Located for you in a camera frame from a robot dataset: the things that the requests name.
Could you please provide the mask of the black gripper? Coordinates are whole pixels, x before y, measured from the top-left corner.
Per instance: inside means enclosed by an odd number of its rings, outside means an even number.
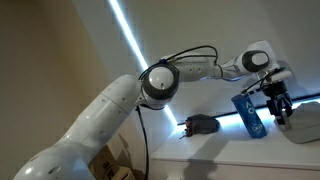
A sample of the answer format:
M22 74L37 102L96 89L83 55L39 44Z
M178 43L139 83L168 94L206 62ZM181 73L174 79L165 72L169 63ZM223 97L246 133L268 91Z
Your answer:
M262 92L269 97L267 107L272 115L275 115L275 122L285 126L286 130L292 129L288 115L293 113L292 101L287 92L284 82L275 82L262 86Z

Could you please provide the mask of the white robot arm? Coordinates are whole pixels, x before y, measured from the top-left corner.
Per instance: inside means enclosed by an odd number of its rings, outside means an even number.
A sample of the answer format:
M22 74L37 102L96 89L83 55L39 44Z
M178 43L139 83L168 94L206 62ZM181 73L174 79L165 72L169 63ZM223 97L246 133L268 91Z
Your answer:
M34 155L13 180L96 180L90 163L130 113L139 105L162 110L181 82L206 79L237 81L254 74L257 81L240 95L263 92L280 124L292 114L283 80L291 72L277 63L272 47L257 41L240 55L219 64L218 55L199 54L191 48L165 56L139 77L123 75L108 85L77 117L54 145Z

